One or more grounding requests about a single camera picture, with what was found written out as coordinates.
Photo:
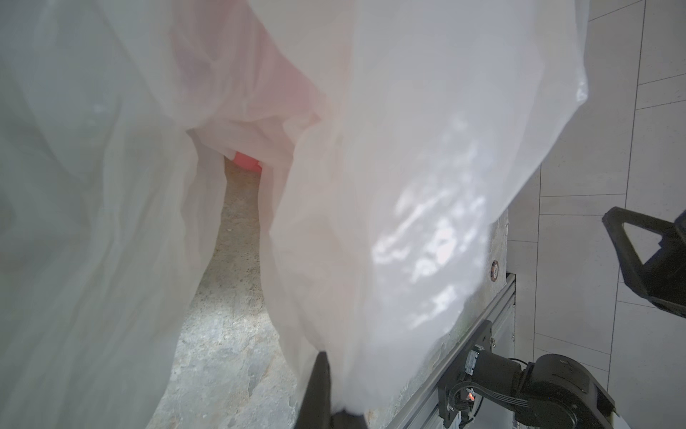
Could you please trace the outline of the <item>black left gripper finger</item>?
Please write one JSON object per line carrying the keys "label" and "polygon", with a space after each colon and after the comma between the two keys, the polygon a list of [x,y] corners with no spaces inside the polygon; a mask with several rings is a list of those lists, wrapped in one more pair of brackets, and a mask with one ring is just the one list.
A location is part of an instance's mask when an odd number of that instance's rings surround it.
{"label": "black left gripper finger", "polygon": [[367,429],[363,415],[332,412],[332,378],[327,354],[320,352],[314,361],[307,389],[294,429]]}

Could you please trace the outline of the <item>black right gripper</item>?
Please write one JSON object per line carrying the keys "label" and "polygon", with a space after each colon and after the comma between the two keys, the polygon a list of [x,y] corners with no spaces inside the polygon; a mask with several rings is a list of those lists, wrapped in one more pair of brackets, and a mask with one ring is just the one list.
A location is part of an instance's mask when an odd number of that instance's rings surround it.
{"label": "black right gripper", "polygon": [[[685,215],[668,222],[621,207],[606,212],[602,223],[611,239],[625,284],[657,309],[685,317]],[[660,237],[659,249],[645,262],[625,231],[633,225]]]}

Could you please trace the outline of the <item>pink translucent plastic bag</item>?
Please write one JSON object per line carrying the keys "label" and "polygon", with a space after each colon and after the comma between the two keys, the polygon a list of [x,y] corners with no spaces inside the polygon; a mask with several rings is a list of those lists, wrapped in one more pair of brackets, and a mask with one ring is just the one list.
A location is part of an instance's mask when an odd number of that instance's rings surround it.
{"label": "pink translucent plastic bag", "polygon": [[323,96],[248,2],[177,1],[171,40],[199,141],[246,169],[289,167]]}

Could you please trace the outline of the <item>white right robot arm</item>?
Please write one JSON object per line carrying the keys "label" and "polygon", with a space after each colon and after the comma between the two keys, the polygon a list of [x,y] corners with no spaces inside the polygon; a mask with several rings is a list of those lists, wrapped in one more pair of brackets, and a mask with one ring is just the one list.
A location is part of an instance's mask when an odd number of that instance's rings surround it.
{"label": "white right robot arm", "polygon": [[[685,316],[685,217],[664,221],[620,207],[602,218],[629,289],[657,309]],[[659,236],[659,248],[641,261],[625,227]],[[467,405],[474,391],[513,412],[516,422],[533,428],[625,428],[616,404],[597,379],[570,357],[546,354],[521,364],[479,344],[457,365],[457,380],[445,402]]]}

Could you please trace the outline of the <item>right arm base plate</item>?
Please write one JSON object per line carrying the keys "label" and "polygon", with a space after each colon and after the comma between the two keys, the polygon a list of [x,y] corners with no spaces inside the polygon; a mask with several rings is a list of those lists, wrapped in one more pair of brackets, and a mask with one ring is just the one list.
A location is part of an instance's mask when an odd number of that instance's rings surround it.
{"label": "right arm base plate", "polygon": [[491,350],[492,323],[484,320],[457,349],[438,382],[439,417],[445,428],[464,428],[470,420],[476,394],[471,380],[475,362],[482,350]]}

